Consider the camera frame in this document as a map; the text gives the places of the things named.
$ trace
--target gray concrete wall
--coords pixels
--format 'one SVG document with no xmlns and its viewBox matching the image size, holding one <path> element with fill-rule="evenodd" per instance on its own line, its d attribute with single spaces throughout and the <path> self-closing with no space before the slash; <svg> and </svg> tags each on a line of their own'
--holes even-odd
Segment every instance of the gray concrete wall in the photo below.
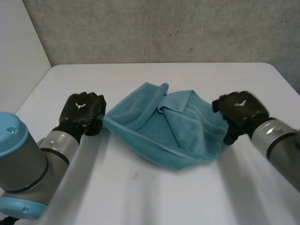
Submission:
<svg viewBox="0 0 300 225">
<path fill-rule="evenodd" d="M 267 62 L 300 93 L 299 0 L 23 0 L 52 65 Z"/>
</svg>

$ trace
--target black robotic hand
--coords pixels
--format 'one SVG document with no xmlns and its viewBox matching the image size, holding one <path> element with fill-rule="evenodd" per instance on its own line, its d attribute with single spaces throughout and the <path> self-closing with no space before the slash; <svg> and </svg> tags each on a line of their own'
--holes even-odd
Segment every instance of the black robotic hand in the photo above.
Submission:
<svg viewBox="0 0 300 225">
<path fill-rule="evenodd" d="M 102 128 L 98 116 L 105 114 L 106 102 L 103 95 L 86 92 L 73 94 L 68 99 L 60 115 L 60 124 L 75 123 L 86 135 L 97 135 Z"/>
<path fill-rule="evenodd" d="M 220 111 L 228 122 L 228 132 L 223 142 L 233 144 L 240 135 L 252 137 L 255 129 L 271 120 L 265 107 L 249 92 L 233 92 L 212 102 L 213 111 Z"/>
</svg>

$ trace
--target white wall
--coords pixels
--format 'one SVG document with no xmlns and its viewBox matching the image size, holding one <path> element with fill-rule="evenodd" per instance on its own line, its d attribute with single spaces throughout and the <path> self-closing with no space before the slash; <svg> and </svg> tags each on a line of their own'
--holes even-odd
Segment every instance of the white wall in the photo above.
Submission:
<svg viewBox="0 0 300 225">
<path fill-rule="evenodd" d="M 22 0 L 0 0 L 0 112 L 15 113 L 50 68 Z"/>
</svg>

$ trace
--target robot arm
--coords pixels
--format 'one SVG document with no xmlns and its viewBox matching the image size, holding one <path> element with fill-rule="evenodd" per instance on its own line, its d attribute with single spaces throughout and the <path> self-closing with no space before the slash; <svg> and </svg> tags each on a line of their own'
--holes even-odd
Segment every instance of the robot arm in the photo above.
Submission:
<svg viewBox="0 0 300 225">
<path fill-rule="evenodd" d="M 47 208 L 80 144 L 96 135 L 105 114 L 103 96 L 74 94 L 62 110 L 59 126 L 38 146 L 27 127 L 11 113 L 0 113 L 0 212 L 38 219 Z"/>
<path fill-rule="evenodd" d="M 300 192 L 300 133 L 269 117 L 264 106 L 249 92 L 233 92 L 213 102 L 229 127 L 224 143 L 233 144 L 248 134 L 253 145 Z"/>
</svg>

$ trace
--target towel fold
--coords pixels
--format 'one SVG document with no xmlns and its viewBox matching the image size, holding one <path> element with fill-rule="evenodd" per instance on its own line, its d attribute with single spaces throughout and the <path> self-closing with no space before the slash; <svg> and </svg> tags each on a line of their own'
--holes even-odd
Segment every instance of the towel fold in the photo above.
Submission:
<svg viewBox="0 0 300 225">
<path fill-rule="evenodd" d="M 228 124 L 193 90 L 143 84 L 103 118 L 104 127 L 139 155 L 168 169 L 211 163 L 225 147 Z"/>
</svg>

